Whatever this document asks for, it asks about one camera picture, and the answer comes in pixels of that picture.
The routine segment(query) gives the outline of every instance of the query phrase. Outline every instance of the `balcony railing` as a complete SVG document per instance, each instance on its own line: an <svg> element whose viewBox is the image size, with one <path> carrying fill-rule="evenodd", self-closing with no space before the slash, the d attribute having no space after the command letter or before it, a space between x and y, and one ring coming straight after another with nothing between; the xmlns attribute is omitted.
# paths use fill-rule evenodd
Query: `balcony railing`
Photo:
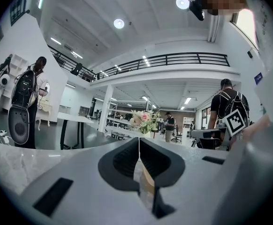
<svg viewBox="0 0 273 225"><path fill-rule="evenodd" d="M159 66L170 66L170 65L180 65L180 64L213 64L229 67L227 61L227 55L218 53L204 53L204 52L181 52L181 53L171 53L159 56L153 56L148 58L143 58L139 60L134 60L131 62L126 62L123 64L115 66L114 68L109 68L105 71L96 74L96 79L102 79L104 77L113 76L117 74L126 73L129 71L152 68Z"/></svg>
<svg viewBox="0 0 273 225"><path fill-rule="evenodd" d="M57 61L57 63L59 64L59 66L61 68L69 71L73 75L76 75L88 82L91 82L94 80L95 75L96 75L94 72L90 71L89 69L85 68L84 66L79 67L78 63L75 62L73 59L60 53L59 51L57 51L56 49L52 48L49 45L48 45L48 47L49 47L50 51L52 52L53 57L55 58L55 60Z"/></svg>

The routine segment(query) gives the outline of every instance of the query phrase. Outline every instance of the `hair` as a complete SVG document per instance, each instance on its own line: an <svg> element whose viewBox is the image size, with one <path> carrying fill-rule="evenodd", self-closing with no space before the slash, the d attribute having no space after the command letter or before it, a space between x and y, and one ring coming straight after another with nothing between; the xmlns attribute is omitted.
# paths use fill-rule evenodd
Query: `hair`
<svg viewBox="0 0 273 225"><path fill-rule="evenodd" d="M221 81L221 89L226 87L232 87L232 83L229 79L225 78Z"/></svg>
<svg viewBox="0 0 273 225"><path fill-rule="evenodd" d="M43 67L46 65L46 63L47 63L47 59L45 57L39 57L38 60L35 62L33 72L36 73L39 70L42 70Z"/></svg>

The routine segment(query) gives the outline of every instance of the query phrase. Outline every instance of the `mannequin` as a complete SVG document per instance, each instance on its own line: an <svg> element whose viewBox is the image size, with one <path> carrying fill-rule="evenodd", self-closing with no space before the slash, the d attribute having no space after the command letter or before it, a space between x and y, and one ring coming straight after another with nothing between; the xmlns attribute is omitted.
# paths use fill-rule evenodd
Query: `mannequin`
<svg viewBox="0 0 273 225"><path fill-rule="evenodd" d="M13 57L13 55L9 55L4 63L2 63L0 65L0 100L1 100L1 96L4 93L5 87L9 81L9 72L10 72L10 61L11 58Z"/></svg>

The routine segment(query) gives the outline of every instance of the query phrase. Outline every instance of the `dark pants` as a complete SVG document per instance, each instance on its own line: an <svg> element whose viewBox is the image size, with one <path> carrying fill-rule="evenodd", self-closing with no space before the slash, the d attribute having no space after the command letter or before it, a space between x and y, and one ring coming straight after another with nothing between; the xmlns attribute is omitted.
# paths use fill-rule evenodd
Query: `dark pants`
<svg viewBox="0 0 273 225"><path fill-rule="evenodd" d="M34 125L35 125L35 117L38 111L38 100L36 99L35 102L28 108L29 113L29 137L26 143L24 144L17 144L15 143L15 147L20 148L30 148L35 149L34 143Z"/></svg>

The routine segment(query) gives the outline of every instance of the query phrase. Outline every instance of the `white column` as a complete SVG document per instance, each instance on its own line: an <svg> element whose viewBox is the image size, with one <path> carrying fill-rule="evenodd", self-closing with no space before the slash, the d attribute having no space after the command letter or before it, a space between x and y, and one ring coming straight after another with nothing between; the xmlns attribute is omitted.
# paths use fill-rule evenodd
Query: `white column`
<svg viewBox="0 0 273 225"><path fill-rule="evenodd" d="M98 131L102 132L102 133L104 132L104 129L106 126L106 118L107 118L108 109L109 109L109 105L110 105L110 99L113 95L113 92L114 92L114 87L112 85L108 85L107 90L106 90L106 94L104 97L102 112L101 112L101 116L100 116L100 123L99 123L99 128L98 128Z"/></svg>

